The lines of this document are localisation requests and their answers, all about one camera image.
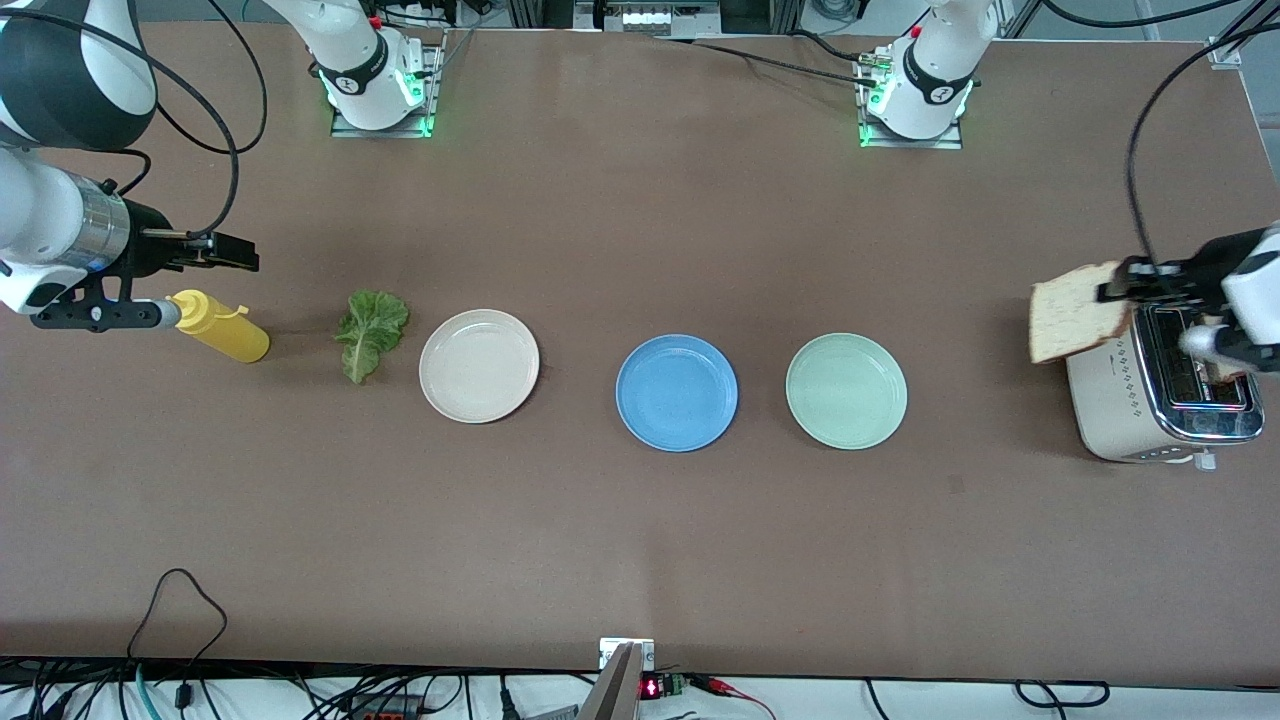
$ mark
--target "teal cable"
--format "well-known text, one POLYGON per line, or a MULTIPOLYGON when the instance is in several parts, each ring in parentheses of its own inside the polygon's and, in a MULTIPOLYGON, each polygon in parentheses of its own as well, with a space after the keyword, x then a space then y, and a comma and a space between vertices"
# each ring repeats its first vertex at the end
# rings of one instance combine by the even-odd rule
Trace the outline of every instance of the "teal cable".
POLYGON ((147 708, 147 715, 151 720, 163 720, 160 714, 156 712, 156 703, 151 702, 151 691, 147 689, 147 684, 142 682, 142 664, 138 664, 137 670, 133 671, 133 683, 138 687, 138 697, 142 698, 142 707, 147 708))

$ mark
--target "plate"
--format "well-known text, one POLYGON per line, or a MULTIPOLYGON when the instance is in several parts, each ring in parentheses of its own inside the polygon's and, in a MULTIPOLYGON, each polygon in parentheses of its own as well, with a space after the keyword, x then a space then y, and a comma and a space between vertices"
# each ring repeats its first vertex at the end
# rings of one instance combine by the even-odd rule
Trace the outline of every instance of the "plate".
POLYGON ((431 333, 417 377, 445 418, 492 423, 529 397, 538 368, 538 341, 524 323, 500 310, 467 310, 431 333))
POLYGON ((832 333, 809 341, 787 368, 787 405, 796 423, 840 450, 877 446, 902 424, 906 378, 873 340, 832 333))
POLYGON ((664 334, 636 347, 618 372, 618 414, 631 434, 667 452, 721 437, 737 411, 737 378, 705 340, 664 334))

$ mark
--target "white toaster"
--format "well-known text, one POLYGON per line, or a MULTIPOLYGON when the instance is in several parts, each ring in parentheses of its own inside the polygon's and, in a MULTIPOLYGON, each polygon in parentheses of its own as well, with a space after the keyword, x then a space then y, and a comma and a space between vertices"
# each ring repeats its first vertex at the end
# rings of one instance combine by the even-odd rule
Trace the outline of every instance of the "white toaster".
POLYGON ((1143 305, 1129 331, 1066 359, 1085 447, 1120 462, 1183 462, 1212 470, 1212 448, 1262 433, 1252 375, 1215 383, 1203 361, 1178 347, 1190 315, 1143 305))

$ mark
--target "brown table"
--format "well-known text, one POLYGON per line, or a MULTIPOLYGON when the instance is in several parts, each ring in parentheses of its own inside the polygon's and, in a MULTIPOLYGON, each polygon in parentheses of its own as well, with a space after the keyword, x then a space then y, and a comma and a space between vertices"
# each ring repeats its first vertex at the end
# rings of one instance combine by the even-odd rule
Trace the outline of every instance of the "brown table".
MULTIPOLYGON (((246 32, 271 115, 225 229, 262 272, 140 287, 248 305, 273 350, 239 366, 175 332, 0 315, 4 652, 118 655, 186 565, 230 614, 223 657, 590 667, 600 635, 634 634, 717 673, 1280 680, 1275 430, 1213 475, 1106 464, 1062 366, 1025 351, 1032 282, 1137 250, 1121 151, 1193 46, 997 44, 965 150, 928 152, 859 149, 847 86, 568 32, 477 33, 430 141, 330 140, 298 40, 246 32), (366 287, 413 316, 353 387, 330 338, 366 287), (545 368, 485 427, 417 383, 428 334, 470 307, 524 319, 545 368), (787 363, 833 331, 906 373, 876 450, 819 446, 787 411, 787 363), (741 387, 689 455, 613 405, 622 359, 666 332, 716 343, 741 387)), ((250 136, 225 28, 145 36, 250 136)), ((800 40, 737 45, 842 69, 800 40)), ((136 199, 184 227, 216 210, 221 158, 160 120, 140 147, 156 169, 136 199)), ((1140 187, 1166 256, 1277 217, 1236 74, 1170 91, 1140 187)), ((179 584, 156 623, 143 652, 215 626, 179 584)))

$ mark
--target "yellow squeeze bottle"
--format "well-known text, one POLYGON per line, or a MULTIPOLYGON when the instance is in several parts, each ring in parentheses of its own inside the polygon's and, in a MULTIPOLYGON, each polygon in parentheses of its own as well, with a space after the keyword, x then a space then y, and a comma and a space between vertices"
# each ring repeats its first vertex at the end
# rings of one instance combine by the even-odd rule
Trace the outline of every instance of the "yellow squeeze bottle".
POLYGON ((179 331, 241 363, 261 360, 271 346, 262 328, 244 316, 248 307, 243 305, 232 310, 198 290, 184 290, 169 300, 182 311, 179 331))

